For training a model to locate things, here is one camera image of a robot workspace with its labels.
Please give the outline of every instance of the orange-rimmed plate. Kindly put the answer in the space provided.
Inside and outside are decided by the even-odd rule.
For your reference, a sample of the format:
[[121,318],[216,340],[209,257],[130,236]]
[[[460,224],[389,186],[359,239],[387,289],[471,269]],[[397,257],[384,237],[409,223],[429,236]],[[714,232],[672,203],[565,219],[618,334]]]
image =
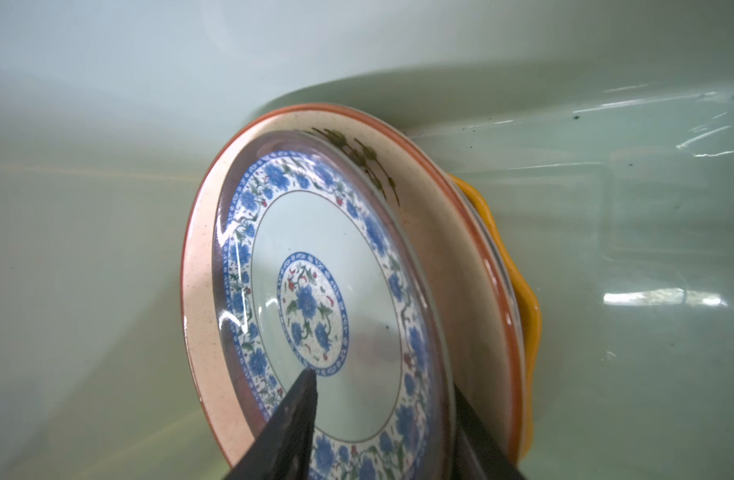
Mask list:
[[515,462],[524,426],[525,363],[518,312],[496,253],[446,175],[409,139],[381,120],[331,104],[282,108],[242,129],[214,161],[189,218],[181,275],[184,334],[199,398],[228,461],[236,463],[253,436],[223,360],[212,297],[201,300],[201,290],[209,281],[219,181],[247,143],[275,130],[303,130],[329,140],[383,193],[428,278],[455,383]]

